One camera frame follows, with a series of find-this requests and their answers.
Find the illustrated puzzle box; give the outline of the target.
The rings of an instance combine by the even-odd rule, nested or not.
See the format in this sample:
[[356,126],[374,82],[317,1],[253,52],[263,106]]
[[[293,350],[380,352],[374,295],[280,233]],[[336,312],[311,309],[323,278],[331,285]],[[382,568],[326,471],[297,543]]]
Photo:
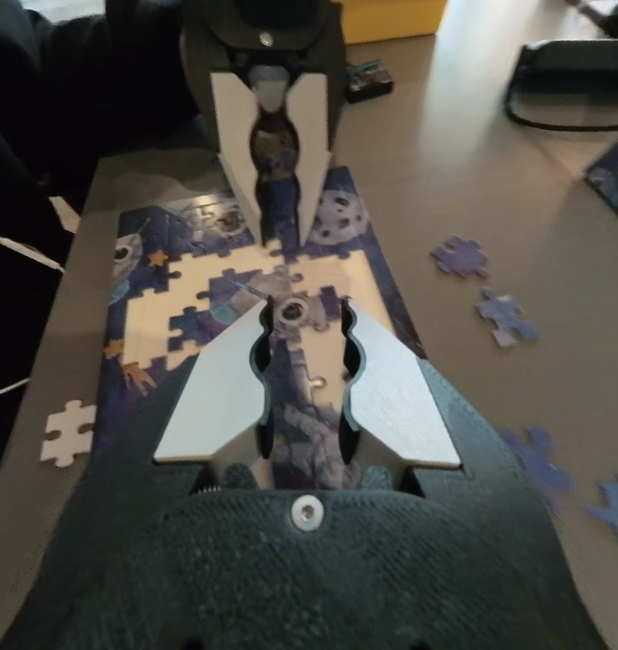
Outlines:
[[618,140],[588,166],[584,180],[618,216]]

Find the black power adapter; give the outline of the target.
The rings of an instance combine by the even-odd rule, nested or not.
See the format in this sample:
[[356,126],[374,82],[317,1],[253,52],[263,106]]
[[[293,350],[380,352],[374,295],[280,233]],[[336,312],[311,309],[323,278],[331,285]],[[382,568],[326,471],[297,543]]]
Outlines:
[[585,95],[618,100],[618,39],[542,40],[522,46],[505,95]]

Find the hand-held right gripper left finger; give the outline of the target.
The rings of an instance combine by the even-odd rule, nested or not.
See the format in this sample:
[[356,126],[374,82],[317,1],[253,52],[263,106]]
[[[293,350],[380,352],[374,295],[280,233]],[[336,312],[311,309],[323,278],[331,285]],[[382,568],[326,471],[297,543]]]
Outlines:
[[260,300],[197,355],[156,447],[159,465],[251,465],[274,443],[272,298]]

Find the yellow box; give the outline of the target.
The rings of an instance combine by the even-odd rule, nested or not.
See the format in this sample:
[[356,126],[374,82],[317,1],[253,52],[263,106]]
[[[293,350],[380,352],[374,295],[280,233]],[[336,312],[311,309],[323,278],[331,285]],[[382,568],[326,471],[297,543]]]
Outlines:
[[367,44],[438,32],[447,1],[340,1],[346,44]]

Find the person's dark clothing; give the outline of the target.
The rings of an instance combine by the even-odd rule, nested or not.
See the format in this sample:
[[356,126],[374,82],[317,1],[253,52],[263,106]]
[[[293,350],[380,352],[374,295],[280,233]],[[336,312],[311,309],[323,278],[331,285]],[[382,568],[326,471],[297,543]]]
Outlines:
[[[124,1],[53,22],[0,1],[0,239],[66,263],[72,235],[49,197],[108,149],[122,85]],[[61,273],[0,242],[0,466]]]

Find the purple jigsaw puzzle piece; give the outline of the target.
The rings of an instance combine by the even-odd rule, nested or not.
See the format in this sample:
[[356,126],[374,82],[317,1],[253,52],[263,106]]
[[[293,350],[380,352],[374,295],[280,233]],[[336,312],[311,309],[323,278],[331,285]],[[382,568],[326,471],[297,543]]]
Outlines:
[[488,257],[481,251],[481,245],[474,239],[463,239],[457,235],[447,238],[443,244],[430,251],[438,268],[447,274],[454,273],[461,278],[475,274],[487,279],[485,268]]

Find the joined spaceship puzzle pieces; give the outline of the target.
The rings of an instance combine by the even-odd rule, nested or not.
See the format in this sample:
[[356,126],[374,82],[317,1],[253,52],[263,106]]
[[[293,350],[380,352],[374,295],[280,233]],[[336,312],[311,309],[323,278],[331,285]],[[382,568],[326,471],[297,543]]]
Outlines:
[[300,283],[305,279],[301,272],[290,266],[276,265],[271,272],[253,270],[238,273],[234,269],[223,271],[218,278],[209,281],[208,291],[198,294],[199,300],[208,300],[203,308],[188,306],[181,314],[170,318],[169,329],[173,333],[168,339],[167,351],[178,352],[183,344],[191,341],[202,346],[208,344],[231,324],[239,320],[260,300],[271,298],[276,303],[292,294],[306,291],[311,297],[320,300],[323,308],[324,324],[318,328],[311,326],[278,330],[274,326],[272,340],[285,340],[299,344],[302,341],[301,329],[311,328],[318,333],[329,330],[331,321],[341,317],[340,299],[334,286],[305,290]]

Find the small black device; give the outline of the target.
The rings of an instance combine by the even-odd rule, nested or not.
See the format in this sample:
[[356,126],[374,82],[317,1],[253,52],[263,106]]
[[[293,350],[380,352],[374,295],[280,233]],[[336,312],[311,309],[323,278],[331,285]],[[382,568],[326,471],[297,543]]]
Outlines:
[[374,59],[346,66],[345,97],[349,104],[356,104],[391,94],[394,80],[382,59]]

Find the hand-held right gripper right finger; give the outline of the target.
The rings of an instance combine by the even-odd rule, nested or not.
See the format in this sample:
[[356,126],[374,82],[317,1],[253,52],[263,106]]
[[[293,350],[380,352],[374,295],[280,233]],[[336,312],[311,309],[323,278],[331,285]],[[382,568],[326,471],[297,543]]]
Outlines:
[[341,457],[358,467],[461,467],[418,357],[351,300],[341,303],[346,340],[338,428]]

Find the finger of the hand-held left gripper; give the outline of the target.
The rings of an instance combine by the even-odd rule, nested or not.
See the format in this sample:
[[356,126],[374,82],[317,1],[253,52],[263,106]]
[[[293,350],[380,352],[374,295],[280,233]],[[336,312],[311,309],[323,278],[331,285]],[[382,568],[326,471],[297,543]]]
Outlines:
[[286,114],[297,136],[298,242],[305,243],[329,169],[327,77],[302,73],[286,94]]
[[218,158],[250,234],[259,246],[264,246],[262,210],[256,193],[259,175],[251,152],[259,118],[258,99],[234,73],[212,72],[210,82],[219,138]]

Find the space jigsaw puzzle board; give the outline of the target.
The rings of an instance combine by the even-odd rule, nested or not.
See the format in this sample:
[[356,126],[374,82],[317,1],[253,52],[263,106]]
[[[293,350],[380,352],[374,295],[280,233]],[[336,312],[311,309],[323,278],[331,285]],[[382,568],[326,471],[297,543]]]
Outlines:
[[[206,345],[188,341],[169,353],[171,317],[203,308],[209,281],[223,271],[273,271],[288,265],[300,288],[332,285],[341,303],[353,300],[417,356],[425,353],[347,167],[331,170],[305,245],[291,223],[296,189],[289,180],[269,188],[271,222],[264,248],[254,241],[229,191],[123,213],[118,221],[106,342],[97,394],[93,457],[128,433],[133,411]],[[288,489],[347,490],[361,472],[338,449],[346,368],[341,317],[328,331],[301,329],[302,341],[272,340],[265,371],[272,393],[274,484]]]

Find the white paper tag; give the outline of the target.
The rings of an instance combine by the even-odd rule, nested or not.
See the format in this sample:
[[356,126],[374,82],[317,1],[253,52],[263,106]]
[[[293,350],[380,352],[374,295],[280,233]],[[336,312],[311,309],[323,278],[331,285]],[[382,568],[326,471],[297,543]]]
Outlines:
[[63,229],[76,234],[81,222],[80,214],[61,196],[51,196],[49,200],[60,219]]

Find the spaceship porthole puzzle piece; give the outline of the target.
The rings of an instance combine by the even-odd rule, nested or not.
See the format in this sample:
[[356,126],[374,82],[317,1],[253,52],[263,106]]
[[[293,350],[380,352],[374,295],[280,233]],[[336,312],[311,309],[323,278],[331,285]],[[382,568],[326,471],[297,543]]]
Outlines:
[[317,297],[306,291],[292,294],[276,303],[274,307],[274,326],[278,330],[311,326],[318,328],[324,324],[323,308]]

